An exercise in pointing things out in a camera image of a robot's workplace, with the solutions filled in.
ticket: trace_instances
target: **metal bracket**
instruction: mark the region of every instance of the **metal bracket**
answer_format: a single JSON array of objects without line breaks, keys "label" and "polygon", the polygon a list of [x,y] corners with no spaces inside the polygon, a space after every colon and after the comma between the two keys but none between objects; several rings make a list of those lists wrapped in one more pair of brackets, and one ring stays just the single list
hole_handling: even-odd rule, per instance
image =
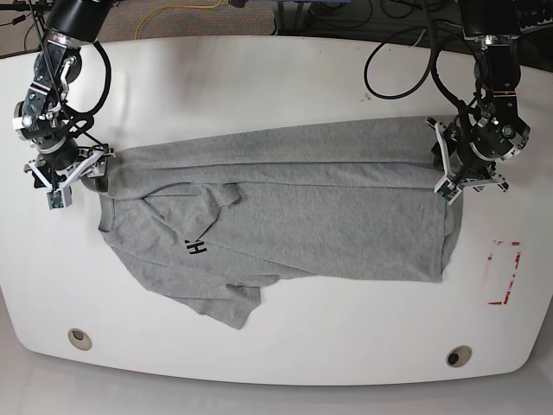
[{"label": "metal bracket", "polygon": [[52,183],[42,174],[38,168],[38,161],[32,160],[29,162],[29,169],[35,173],[39,180],[44,184],[47,190],[48,206],[50,210],[67,208],[73,203],[71,196],[71,185],[77,182],[96,162],[105,155],[103,150],[95,150],[91,156],[83,160],[71,172],[69,177],[61,182],[56,190],[52,187]]},{"label": "metal bracket", "polygon": [[443,132],[446,130],[446,126],[442,123],[435,123],[435,136],[440,145],[440,152],[442,154],[442,164],[444,175],[434,186],[434,193],[443,197],[449,205],[451,205],[463,192],[465,188],[474,188],[474,190],[480,192],[485,186],[497,185],[504,192],[509,188],[509,184],[505,181],[505,178],[496,173],[495,171],[488,171],[490,178],[485,180],[475,178],[463,178],[458,184],[453,182],[455,174],[451,170],[449,163],[448,145],[446,143]]}]

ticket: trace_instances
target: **floor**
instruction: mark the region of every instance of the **floor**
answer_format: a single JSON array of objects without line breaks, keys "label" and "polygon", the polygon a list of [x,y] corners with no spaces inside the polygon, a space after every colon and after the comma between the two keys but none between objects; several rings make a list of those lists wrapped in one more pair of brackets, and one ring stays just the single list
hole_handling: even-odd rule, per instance
[{"label": "floor", "polygon": [[[123,0],[112,8],[99,34],[101,42],[128,41],[135,38],[138,24],[150,12],[167,5],[214,4],[217,0]],[[9,22],[21,13],[0,12],[0,24]],[[139,38],[198,35],[270,35],[274,30],[271,2],[249,2],[235,9],[226,0],[213,10],[165,10],[152,16],[141,28]],[[36,48],[34,30],[28,18],[15,26],[0,27],[0,55]]]},{"label": "floor", "polygon": [[517,372],[415,385],[237,385],[56,359],[19,343],[1,291],[0,350],[3,415],[550,415],[553,407],[553,307]]},{"label": "floor", "polygon": [[[101,42],[132,40],[139,23],[152,11],[167,5],[215,4],[218,0],[119,0],[108,15],[99,34]],[[392,0],[352,0],[350,3],[311,3],[310,13],[295,28],[286,28],[280,35],[338,37],[381,42],[401,29],[423,25],[423,13],[413,10],[406,17],[405,6]],[[445,0],[444,7],[432,13],[434,18],[459,23],[460,15],[454,0]],[[227,0],[213,10],[165,10],[152,16],[142,26],[138,38],[198,35],[271,35],[275,29],[274,1],[250,0],[243,9],[235,9]],[[0,24],[9,22],[21,13],[0,12]],[[30,19],[16,26],[0,26],[0,57],[37,47],[34,31],[25,34]],[[448,26],[447,29],[459,30]],[[395,43],[412,45],[420,35],[411,31],[394,39]],[[553,53],[550,49],[553,26],[525,36],[518,42],[518,58],[522,65],[553,72]],[[427,47],[422,38],[420,46]],[[447,47],[455,52],[467,52],[466,45],[456,42]]]}]

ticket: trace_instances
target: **black wire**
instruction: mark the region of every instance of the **black wire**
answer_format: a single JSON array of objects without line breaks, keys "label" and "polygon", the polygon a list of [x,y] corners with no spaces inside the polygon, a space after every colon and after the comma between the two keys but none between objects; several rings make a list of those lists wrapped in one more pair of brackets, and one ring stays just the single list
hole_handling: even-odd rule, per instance
[{"label": "black wire", "polygon": [[2,23],[2,24],[0,24],[0,28],[2,28],[2,27],[4,27],[4,26],[10,26],[10,25],[15,26],[16,24],[19,24],[19,23],[21,23],[21,22],[25,22],[25,20],[27,20],[27,17],[31,16],[31,14],[29,13],[28,15],[24,15],[23,20],[20,20],[20,21],[14,23],[14,21],[15,21],[16,19],[20,18],[21,16],[16,17],[16,18],[13,19],[11,22],[7,22],[7,23]]},{"label": "black wire", "polygon": [[[428,4],[427,4],[426,0],[421,0],[421,3],[422,3],[422,6],[423,6],[424,17],[426,18],[426,21],[427,21],[427,26],[415,26],[413,28],[400,30],[399,32],[389,36],[385,41],[380,43],[374,49],[374,51],[371,53],[369,58],[366,60],[365,69],[363,70],[363,79],[365,81],[365,86],[366,86],[366,89],[372,95],[374,95],[377,98],[380,98],[380,99],[401,99],[401,98],[408,97],[409,95],[414,93],[416,90],[418,90],[424,84],[424,82],[426,81],[426,79],[430,75],[430,71],[432,70],[432,66],[434,65],[435,51],[436,51],[436,48],[435,48],[435,44],[436,44],[435,24],[432,21],[432,17],[430,16],[429,7],[428,7]],[[426,69],[424,70],[424,74],[421,77],[421,79],[409,91],[406,91],[404,93],[399,93],[397,95],[383,95],[382,93],[377,93],[374,89],[372,89],[371,84],[369,83],[369,79],[368,79],[368,69],[369,69],[369,66],[371,65],[371,62],[372,62],[372,59],[374,58],[374,56],[376,56],[376,54],[378,53],[378,51],[381,48],[383,48],[386,44],[388,44],[390,41],[392,41],[393,39],[395,39],[399,35],[402,35],[404,33],[409,33],[409,32],[415,31],[415,30],[418,31],[418,30],[424,29],[425,27],[427,27],[428,30],[429,30],[428,37],[429,37],[429,40],[430,40],[430,57],[429,57],[429,62],[426,66]]]},{"label": "black wire", "polygon": [[[438,28],[439,30],[442,30],[444,32],[447,32],[449,33],[449,40],[447,39],[444,39],[442,40],[441,44],[442,46],[440,47],[440,45],[438,45],[436,47],[436,54],[435,54],[435,65],[433,66],[432,68],[432,79],[434,80],[434,82],[436,83],[436,86],[438,87],[438,89],[440,89],[440,87],[442,86],[443,88],[445,88],[445,90],[447,90],[449,92],[449,90],[445,87],[445,85],[443,85],[442,81],[440,80],[440,77],[438,75],[438,69],[437,69],[437,63],[438,63],[438,58],[440,57],[440,53],[442,52],[443,48],[445,48],[445,46],[447,46],[449,43],[451,42],[454,42],[454,40],[457,40],[461,43],[463,43],[467,49],[469,50],[470,54],[473,56],[474,58],[474,62],[476,63],[476,66],[478,67],[478,73],[479,73],[479,77],[476,79],[476,82],[475,82],[475,93],[474,93],[474,98],[473,100],[467,105],[467,108],[461,108],[460,109],[460,112],[459,114],[457,114],[457,117],[455,118],[455,122],[457,120],[457,118],[459,118],[460,116],[462,116],[465,112],[467,112],[468,110],[470,110],[470,107],[474,104],[474,102],[478,102],[479,104],[481,104],[481,100],[482,100],[482,86],[483,86],[483,79],[481,77],[483,71],[482,71],[482,64],[480,62],[480,60],[478,59],[478,56],[476,54],[476,52],[474,52],[473,48],[471,47],[471,45],[465,40],[465,38],[462,36],[462,35],[458,35],[454,32],[452,32],[451,30],[448,30],[448,29],[445,29],[445,28]],[[449,95],[450,97],[454,97],[454,99],[456,99],[457,101],[459,101],[457,99],[457,97],[455,97],[452,93],[450,93]]]},{"label": "black wire", "polygon": [[31,24],[29,29],[27,30],[27,33],[25,33],[25,37],[23,37],[23,50],[27,50],[27,38],[29,37],[29,33],[31,33],[31,30],[33,29],[33,25]]},{"label": "black wire", "polygon": [[461,26],[460,23],[451,22],[448,19],[434,19],[434,22],[444,22],[444,23],[448,24],[449,26],[453,26],[453,27],[456,27],[458,29],[462,29],[462,26]]},{"label": "black wire", "polygon": [[[404,0],[389,0],[390,2],[392,3],[399,3],[399,4],[404,4],[405,6],[410,6],[414,9],[417,9],[417,10],[422,10],[423,7],[421,6],[421,4],[418,4],[418,3],[411,3],[411,2],[406,2]],[[429,11],[431,12],[435,12],[435,11],[439,11],[441,9],[443,9],[443,7],[445,6],[446,4],[446,1],[447,0],[439,0],[438,2],[435,2],[435,3],[427,3],[427,5],[429,6]]]},{"label": "black wire", "polygon": [[455,118],[453,118],[453,122],[451,124],[457,125],[457,121],[459,120],[459,118],[469,112],[476,101],[478,101],[478,97],[474,97],[473,100],[468,103],[466,108],[464,108],[462,111],[457,112],[457,115],[455,115]]},{"label": "black wire", "polygon": [[396,15],[394,16],[393,14],[391,14],[388,10],[386,10],[386,7],[384,6],[386,0],[380,0],[380,9],[382,10],[382,12],[388,16],[390,19],[403,19],[407,16],[409,16],[411,13],[413,13],[413,10],[415,10],[415,8],[412,6],[412,5],[408,5],[408,4],[404,4],[404,3],[400,3],[400,2],[394,2],[394,3],[400,3],[400,4],[404,4],[406,6],[409,6],[409,10],[406,11],[404,14],[402,15]]},{"label": "black wire", "polygon": [[347,3],[338,3],[337,6],[335,7],[332,7],[332,6],[329,6],[327,4],[324,4],[323,2],[315,2],[315,4],[317,6],[319,6],[320,8],[322,9],[325,9],[325,10],[337,10],[337,9],[341,9],[342,7],[344,7]]},{"label": "black wire", "polygon": [[368,2],[371,5],[371,11],[369,11],[369,16],[367,16],[367,18],[363,22],[361,22],[359,24],[355,24],[353,26],[341,26],[339,24],[335,24],[335,23],[327,22],[325,20],[321,20],[318,16],[311,13],[311,10],[309,11],[309,15],[312,16],[317,22],[319,22],[321,24],[324,24],[325,26],[328,26],[330,28],[335,28],[335,29],[357,29],[357,28],[360,28],[362,26],[365,26],[367,23],[369,23],[369,21],[372,18],[372,12],[373,12],[372,0],[368,0]]},{"label": "black wire", "polygon": [[108,57],[107,53],[105,52],[104,48],[102,48],[102,45],[100,45],[99,41],[95,41],[92,45],[98,50],[98,53],[102,57],[102,61],[104,61],[105,65],[105,79],[104,79],[104,91],[102,91],[102,95],[100,96],[100,99],[98,103],[92,108],[89,112],[87,112],[87,115],[96,115],[98,111],[102,109],[102,107],[105,104],[105,101],[107,100],[107,96],[110,93],[110,86],[111,86],[111,63],[110,58]]},{"label": "black wire", "polygon": [[104,144],[104,143],[100,143],[99,140],[97,140],[96,138],[94,138],[92,136],[92,134],[88,133],[88,132],[83,132],[83,134],[85,136],[87,136],[88,138],[90,138],[94,143],[96,143],[97,145],[93,145],[93,149],[97,149],[97,148],[100,148],[101,150],[107,150],[109,148],[109,145],[108,144]]},{"label": "black wire", "polygon": [[[442,41],[440,43],[438,43],[437,47],[436,47],[436,54],[435,54],[435,62],[433,64],[433,67],[432,67],[432,70],[431,70],[431,73],[432,73],[432,79],[434,80],[434,83],[436,85],[436,87],[438,88],[438,90],[442,93],[442,95],[448,99],[449,102],[451,102],[459,112],[462,112],[466,109],[467,107],[467,104],[462,101],[461,99],[458,99],[451,91],[449,91],[446,86],[443,84],[442,80],[440,80],[440,76],[438,74],[438,69],[437,69],[437,62],[438,62],[438,58],[440,56],[440,53],[442,52],[442,50],[451,42],[454,42],[454,41],[457,41],[457,40],[462,40],[463,42],[465,42],[464,39],[462,39],[460,36],[458,35],[455,35],[455,34],[451,34],[447,37],[445,37],[444,39],[442,39]],[[476,53],[472,50],[472,48],[470,48],[470,51],[474,57],[474,60],[476,62],[479,62],[478,61],[478,58],[476,57]]]}]

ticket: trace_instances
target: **white table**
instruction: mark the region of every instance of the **white table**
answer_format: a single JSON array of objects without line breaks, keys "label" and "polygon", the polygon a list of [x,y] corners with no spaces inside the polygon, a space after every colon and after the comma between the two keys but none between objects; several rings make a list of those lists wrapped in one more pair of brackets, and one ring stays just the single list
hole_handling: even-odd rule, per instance
[{"label": "white table", "polygon": [[[454,113],[430,81],[404,100],[369,97],[362,69],[374,47],[283,37],[111,44],[113,86],[93,133],[121,150],[287,125]],[[427,57],[424,49],[386,47],[374,61],[373,82],[384,93],[402,92]],[[448,380],[507,373],[526,362],[553,293],[553,75],[523,69],[518,96],[531,141],[500,166],[511,184],[507,194],[467,192],[442,284],[281,281],[263,289],[262,305],[237,331],[144,290],[104,244],[97,196],[82,186],[73,189],[73,206],[48,211],[45,195],[22,172],[35,152],[11,130],[33,59],[0,61],[0,286],[26,348],[152,374],[289,385]],[[80,110],[95,103],[104,76],[92,48],[83,50],[83,60],[69,95]],[[471,58],[443,54],[439,68],[446,84],[470,99]],[[499,262],[485,276],[495,240],[522,243],[510,248],[522,256],[503,305],[488,304],[503,301],[509,271],[501,268],[509,252],[496,252]],[[90,351],[70,344],[72,328],[91,336]],[[448,367],[446,355],[460,345],[470,346],[473,358]]]}]

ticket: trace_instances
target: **screw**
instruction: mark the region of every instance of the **screw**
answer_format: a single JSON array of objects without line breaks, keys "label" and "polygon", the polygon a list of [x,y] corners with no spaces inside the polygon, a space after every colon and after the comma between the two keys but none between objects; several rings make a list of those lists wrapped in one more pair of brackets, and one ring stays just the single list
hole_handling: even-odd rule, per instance
[{"label": "screw", "polygon": [[30,115],[24,115],[22,120],[23,127],[29,128],[31,125],[33,125],[33,119]]},{"label": "screw", "polygon": [[501,132],[503,133],[503,136],[507,138],[512,138],[515,136],[515,130],[510,125],[506,125],[505,127],[503,127]]}]

